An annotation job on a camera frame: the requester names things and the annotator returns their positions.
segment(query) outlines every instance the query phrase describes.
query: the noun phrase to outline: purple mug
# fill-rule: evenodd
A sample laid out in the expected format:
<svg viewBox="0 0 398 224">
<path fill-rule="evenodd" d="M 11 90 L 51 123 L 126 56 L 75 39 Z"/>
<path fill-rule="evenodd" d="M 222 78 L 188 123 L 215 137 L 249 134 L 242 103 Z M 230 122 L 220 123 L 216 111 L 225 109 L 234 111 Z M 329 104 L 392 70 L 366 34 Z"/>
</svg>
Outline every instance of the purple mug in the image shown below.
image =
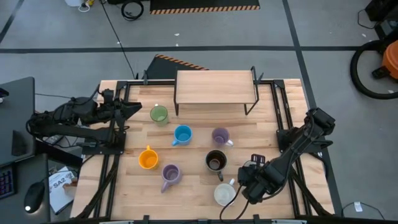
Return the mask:
<svg viewBox="0 0 398 224">
<path fill-rule="evenodd" d="M 225 128 L 216 128 L 213 130 L 211 137 L 217 146 L 227 145 L 234 146 L 234 142 L 229 140 L 229 132 Z"/>
<path fill-rule="evenodd" d="M 163 168 L 162 178 L 164 180 L 164 183 L 160 192 L 164 193 L 168 189 L 168 187 L 178 184 L 181 181 L 182 173 L 177 165 L 169 164 Z"/>
</svg>

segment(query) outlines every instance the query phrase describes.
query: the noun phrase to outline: orange mug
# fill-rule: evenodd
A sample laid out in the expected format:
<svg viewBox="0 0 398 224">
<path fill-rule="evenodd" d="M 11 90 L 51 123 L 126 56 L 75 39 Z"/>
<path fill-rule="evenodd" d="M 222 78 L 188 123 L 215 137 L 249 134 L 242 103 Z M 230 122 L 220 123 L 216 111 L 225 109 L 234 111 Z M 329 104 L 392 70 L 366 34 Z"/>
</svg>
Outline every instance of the orange mug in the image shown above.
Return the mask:
<svg viewBox="0 0 398 224">
<path fill-rule="evenodd" d="M 147 146 L 147 149 L 139 154 L 139 165 L 143 169 L 156 169 L 159 158 L 157 153 Z"/>
</svg>

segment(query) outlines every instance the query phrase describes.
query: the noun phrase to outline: black mug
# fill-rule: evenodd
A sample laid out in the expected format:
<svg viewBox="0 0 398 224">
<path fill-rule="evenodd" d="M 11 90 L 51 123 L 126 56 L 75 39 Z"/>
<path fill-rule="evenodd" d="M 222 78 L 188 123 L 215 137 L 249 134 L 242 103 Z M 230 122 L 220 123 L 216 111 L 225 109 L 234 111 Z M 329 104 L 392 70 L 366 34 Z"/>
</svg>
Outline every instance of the black mug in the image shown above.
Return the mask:
<svg viewBox="0 0 398 224">
<path fill-rule="evenodd" d="M 209 170 L 216 172 L 220 181 L 224 181 L 221 171 L 226 165 L 226 156 L 220 150 L 213 150 L 206 156 L 206 166 Z"/>
</svg>

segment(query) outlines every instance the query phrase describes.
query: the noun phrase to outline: keyboard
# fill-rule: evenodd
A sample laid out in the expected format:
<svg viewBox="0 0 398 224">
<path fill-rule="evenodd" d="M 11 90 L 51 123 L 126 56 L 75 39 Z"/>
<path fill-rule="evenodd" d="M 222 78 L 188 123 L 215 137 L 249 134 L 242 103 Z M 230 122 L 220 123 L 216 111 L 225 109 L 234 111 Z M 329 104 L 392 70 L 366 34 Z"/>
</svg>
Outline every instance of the keyboard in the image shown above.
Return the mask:
<svg viewBox="0 0 398 224">
<path fill-rule="evenodd" d="M 0 168 L 0 199 L 16 193 L 16 177 L 14 166 Z"/>
</svg>

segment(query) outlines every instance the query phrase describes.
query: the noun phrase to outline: green mug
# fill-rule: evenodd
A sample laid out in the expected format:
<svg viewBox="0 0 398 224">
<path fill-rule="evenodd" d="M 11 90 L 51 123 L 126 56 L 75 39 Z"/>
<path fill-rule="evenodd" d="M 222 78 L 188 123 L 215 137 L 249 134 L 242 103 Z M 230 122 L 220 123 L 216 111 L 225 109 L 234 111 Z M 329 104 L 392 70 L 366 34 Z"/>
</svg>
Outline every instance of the green mug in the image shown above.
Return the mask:
<svg viewBox="0 0 398 224">
<path fill-rule="evenodd" d="M 155 121 L 158 126 L 165 126 L 169 122 L 168 112 L 166 107 L 155 105 L 150 111 L 150 118 Z"/>
</svg>

